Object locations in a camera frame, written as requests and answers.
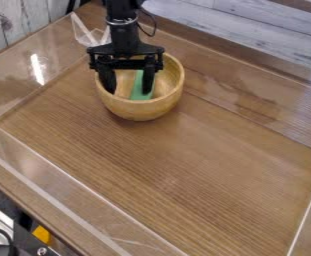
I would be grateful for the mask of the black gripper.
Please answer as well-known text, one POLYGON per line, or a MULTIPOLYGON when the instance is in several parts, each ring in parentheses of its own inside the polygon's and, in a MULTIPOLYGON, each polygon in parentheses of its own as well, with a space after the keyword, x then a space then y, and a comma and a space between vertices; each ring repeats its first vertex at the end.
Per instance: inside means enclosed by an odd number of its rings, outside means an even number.
POLYGON ((153 90, 156 71, 165 67, 165 48, 161 46, 140 43, 134 49, 119 52, 113 44, 105 44, 87 48, 90 56, 90 68, 97 70, 99 81, 111 94, 117 90, 118 70, 142 70, 142 92, 148 95, 153 90))

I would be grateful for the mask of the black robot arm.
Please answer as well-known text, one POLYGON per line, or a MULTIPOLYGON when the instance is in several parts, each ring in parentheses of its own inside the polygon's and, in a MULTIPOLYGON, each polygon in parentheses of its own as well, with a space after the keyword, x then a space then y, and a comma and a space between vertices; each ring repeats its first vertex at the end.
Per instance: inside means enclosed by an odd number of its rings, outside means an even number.
POLYGON ((144 9, 146 0, 102 0, 106 7, 106 24, 110 28, 111 42, 89 47, 90 68, 99 75, 105 89, 114 94, 117 70, 141 70, 142 94, 148 95, 154 86, 156 74, 164 69, 162 46, 145 43, 140 37, 142 26, 140 12, 144 12, 157 22, 154 16, 144 9))

